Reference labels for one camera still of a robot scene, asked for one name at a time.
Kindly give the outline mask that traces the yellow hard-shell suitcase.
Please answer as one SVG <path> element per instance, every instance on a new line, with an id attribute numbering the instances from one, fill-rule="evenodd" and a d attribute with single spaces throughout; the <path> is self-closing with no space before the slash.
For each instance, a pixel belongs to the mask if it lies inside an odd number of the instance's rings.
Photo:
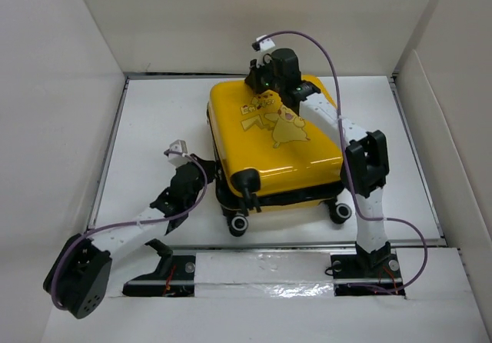
<path id="1" fill-rule="evenodd" d="M 341 150 L 276 92 L 255 93 L 242 80 L 219 82 L 207 119 L 216 198 L 233 236 L 241 237 L 248 216 L 262 211 L 323 205 L 337 225 L 351 217 L 350 206 L 338 200 Z"/>

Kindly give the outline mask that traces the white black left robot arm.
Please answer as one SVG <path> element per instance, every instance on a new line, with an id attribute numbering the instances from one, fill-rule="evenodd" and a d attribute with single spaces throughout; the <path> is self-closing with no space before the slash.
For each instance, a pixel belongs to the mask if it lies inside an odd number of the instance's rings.
<path id="1" fill-rule="evenodd" d="M 90 315 L 105 296 L 111 267 L 179 227 L 203 200 L 215 173 L 214 161 L 187 155 L 169 186 L 135 219 L 71 236 L 43 282 L 52 304 L 77 319 Z"/>

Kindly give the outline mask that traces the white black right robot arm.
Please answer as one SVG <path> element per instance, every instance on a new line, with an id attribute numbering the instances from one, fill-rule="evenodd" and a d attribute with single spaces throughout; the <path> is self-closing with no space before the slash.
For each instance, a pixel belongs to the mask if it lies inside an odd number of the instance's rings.
<path id="1" fill-rule="evenodd" d="M 255 93 L 276 92 L 283 105 L 339 147 L 343 155 L 341 181 L 351 193 L 356 213 L 355 271 L 361 277 L 376 274 L 391 254 L 382 205 L 389 173 L 384 133 L 369 132 L 342 117 L 340 103 L 329 102 L 320 87 L 302 77 L 298 57 L 290 48 L 252 60 L 245 83 Z"/>

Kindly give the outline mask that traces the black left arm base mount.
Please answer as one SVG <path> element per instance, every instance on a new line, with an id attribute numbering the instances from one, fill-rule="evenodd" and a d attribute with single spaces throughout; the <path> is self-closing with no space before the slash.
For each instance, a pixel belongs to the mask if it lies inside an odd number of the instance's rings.
<path id="1" fill-rule="evenodd" d="M 196 255 L 175 255 L 170 247 L 158 239 L 152 239 L 145 245 L 155 250 L 159 262 L 153 272 L 125 282 L 122 294 L 134 298 L 194 296 Z"/>

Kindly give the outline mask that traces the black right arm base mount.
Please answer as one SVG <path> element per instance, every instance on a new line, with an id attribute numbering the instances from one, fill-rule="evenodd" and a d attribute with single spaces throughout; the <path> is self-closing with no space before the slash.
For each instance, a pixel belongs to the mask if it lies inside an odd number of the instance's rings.
<path id="1" fill-rule="evenodd" d="M 388 241 L 371 253 L 355 245 L 354 254 L 334 254 L 330 261 L 324 273 L 332 278 L 336 297 L 406 295 L 397 256 Z"/>

